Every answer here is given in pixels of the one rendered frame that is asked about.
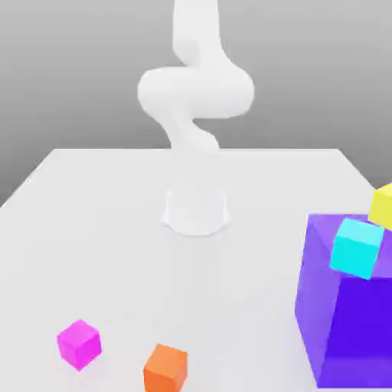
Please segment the small orange cube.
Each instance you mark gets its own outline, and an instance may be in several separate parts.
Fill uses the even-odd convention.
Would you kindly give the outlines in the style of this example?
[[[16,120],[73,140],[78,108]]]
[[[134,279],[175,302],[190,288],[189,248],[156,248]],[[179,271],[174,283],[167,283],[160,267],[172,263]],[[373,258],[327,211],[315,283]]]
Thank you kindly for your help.
[[[188,375],[188,353],[157,344],[145,363],[145,392],[180,392]]]

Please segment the small yellow cube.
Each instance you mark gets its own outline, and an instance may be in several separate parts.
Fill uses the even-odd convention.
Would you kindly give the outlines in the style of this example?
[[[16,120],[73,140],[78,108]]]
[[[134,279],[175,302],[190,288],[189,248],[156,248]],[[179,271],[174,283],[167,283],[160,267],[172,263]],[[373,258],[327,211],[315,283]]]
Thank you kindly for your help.
[[[392,183],[374,191],[368,220],[392,231]]]

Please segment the small magenta cube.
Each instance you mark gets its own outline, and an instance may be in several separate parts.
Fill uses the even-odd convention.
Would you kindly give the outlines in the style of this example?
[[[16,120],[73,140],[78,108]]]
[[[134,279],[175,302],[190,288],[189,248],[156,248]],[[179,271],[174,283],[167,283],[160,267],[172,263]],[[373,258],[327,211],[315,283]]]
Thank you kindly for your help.
[[[99,331],[79,319],[57,336],[60,356],[77,371],[83,370],[102,353]]]

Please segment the small cyan cube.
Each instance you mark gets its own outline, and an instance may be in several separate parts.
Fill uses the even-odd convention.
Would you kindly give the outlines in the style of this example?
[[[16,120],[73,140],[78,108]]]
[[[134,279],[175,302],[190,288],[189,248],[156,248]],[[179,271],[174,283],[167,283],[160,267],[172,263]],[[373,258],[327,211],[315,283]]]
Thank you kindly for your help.
[[[329,267],[369,280],[383,238],[383,227],[346,217],[335,235]]]

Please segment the large purple box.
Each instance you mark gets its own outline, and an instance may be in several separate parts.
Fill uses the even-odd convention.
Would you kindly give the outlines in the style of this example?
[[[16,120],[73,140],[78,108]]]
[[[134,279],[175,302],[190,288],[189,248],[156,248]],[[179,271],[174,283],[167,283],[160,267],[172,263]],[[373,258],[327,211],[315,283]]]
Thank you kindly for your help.
[[[310,214],[295,316],[319,388],[392,389],[392,232],[386,230],[373,276],[330,268],[344,214]]]

